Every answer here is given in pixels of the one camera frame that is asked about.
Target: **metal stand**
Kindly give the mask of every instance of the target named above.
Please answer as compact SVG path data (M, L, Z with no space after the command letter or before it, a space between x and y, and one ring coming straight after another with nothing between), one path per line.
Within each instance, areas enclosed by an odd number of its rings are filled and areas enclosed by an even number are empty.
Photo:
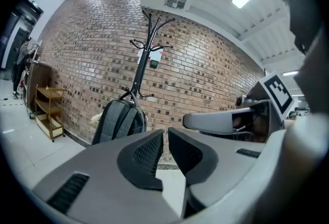
M154 38L155 38L158 30L161 27L163 27L165 24L167 24L167 23L169 23L171 21L176 20L176 18L174 17L174 18L172 18L172 19L170 19L170 20L162 23L159 26L160 18L158 17L158 19L156 20L155 26L153 27L153 24L152 24L152 13L149 13L149 15L147 15L145 13L145 11L142 10L142 12L149 19L148 39L147 39L146 43L144 43L142 41L139 41L139 40L136 40L136 39L130 40L130 43L133 44L136 48L143 49L143 54L141 56L140 63L138 65L138 68L137 68L137 71L136 71L136 75L135 75L133 87L132 87L131 90L129 90L128 87L126 87L126 88L125 87L122 87L122 89L125 90L126 93L122 97L120 97L120 100L122 100L125 97L127 97L128 95L130 95L130 91L135 96L137 96L137 92L142 97L154 96L154 94L142 95L142 93L140 92L140 86L142 84L144 72L145 72L145 69L146 69L146 66L147 66L147 63L148 63L148 60L149 60L150 53L151 53L151 51L157 51L157 50L160 50L160 49L163 49L163 48L172 48L173 47L172 45L156 45L154 47L151 47L151 46L153 44ZM138 42L138 43L142 44L143 46L142 47L138 47L135 42Z
M36 46L36 50L35 50L35 52L33 54L32 62L35 60L36 54L38 53L38 50L40 49L41 43L42 43L42 40L39 41L38 43L34 43L32 45L32 48L34 46ZM24 105L26 107L26 110L27 110L27 113L28 113L30 119L34 119L35 116L36 116L36 112L32 111L29 108L29 106L27 104L27 101L26 101L27 86L28 86L28 76L29 76L29 73L30 73L30 66L31 66L31 63L28 64L27 66L25 66L25 74L24 74L24 77L23 77L23 84L24 84L24 86L23 86L23 93L21 95L21 98L23 98L23 102L24 102Z

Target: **door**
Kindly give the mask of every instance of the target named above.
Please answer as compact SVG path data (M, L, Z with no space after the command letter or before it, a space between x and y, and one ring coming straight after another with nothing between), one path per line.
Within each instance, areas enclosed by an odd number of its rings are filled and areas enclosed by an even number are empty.
M24 40L27 38L28 32L22 28L19 28L14 41L12 42L8 58L6 64L6 70L11 70L13 67L13 63L16 61L18 52L20 51L21 45L23 44Z
M2 63L2 60L4 58L4 54L6 51L8 40L14 30L14 27L16 23L18 22L20 16L18 16L16 13L10 13L10 16L8 18L6 27L4 29L4 32L1 34L0 38L0 65Z

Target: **white tile floor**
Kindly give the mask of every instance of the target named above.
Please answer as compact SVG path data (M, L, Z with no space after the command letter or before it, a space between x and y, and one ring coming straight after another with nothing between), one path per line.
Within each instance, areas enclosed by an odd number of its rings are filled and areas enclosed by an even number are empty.
M35 120L29 119L23 101L13 99L11 93L12 82L0 80L0 141L18 181L31 189L84 147L69 137L59 137L52 143ZM156 177L162 180L164 199L180 215L185 189L183 174L179 170L158 170Z

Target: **doorway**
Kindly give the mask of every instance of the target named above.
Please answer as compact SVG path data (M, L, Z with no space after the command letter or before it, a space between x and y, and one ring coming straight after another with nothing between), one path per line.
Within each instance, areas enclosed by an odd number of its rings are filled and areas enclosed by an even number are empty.
M2 64L4 54L6 51L7 43L9 41L9 38L15 28L15 25L19 21L19 16L13 12L10 13L10 16L8 18L6 27L1 34L1 39L0 39L0 65Z
M8 58L6 64L6 70L11 71L13 67L13 63L16 61L18 53L20 51L21 45L23 44L24 40L27 38L28 32L22 28L19 28L17 34L12 42Z
M28 34L29 34L28 31L22 28L18 29L16 36L12 42L11 48L9 50L9 54L6 62L6 68L0 73L0 79L3 80L12 79L12 70L14 67L14 62L17 60L20 47L23 44L24 40L27 38Z

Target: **mesh panel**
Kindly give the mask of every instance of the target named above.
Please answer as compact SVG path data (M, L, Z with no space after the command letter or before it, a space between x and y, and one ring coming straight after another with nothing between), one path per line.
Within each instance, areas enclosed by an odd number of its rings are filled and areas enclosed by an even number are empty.
M147 174L155 176L162 154L162 141L162 135L159 135L134 151L133 161Z
M244 156L250 156L253 158L258 158L258 156L261 154L261 152L256 152L248 149L241 148L236 151L236 153L244 155Z
M172 153L181 172L185 175L202 160L202 152L194 145L173 135L169 137L170 152Z
M89 176L74 173L49 199L48 204L65 214L86 185L88 179Z
M199 131L200 134L203 134L203 135L207 135L207 136L216 136L216 137L219 137L220 135L217 135L217 134L213 134L213 133L208 133L208 132L201 132Z

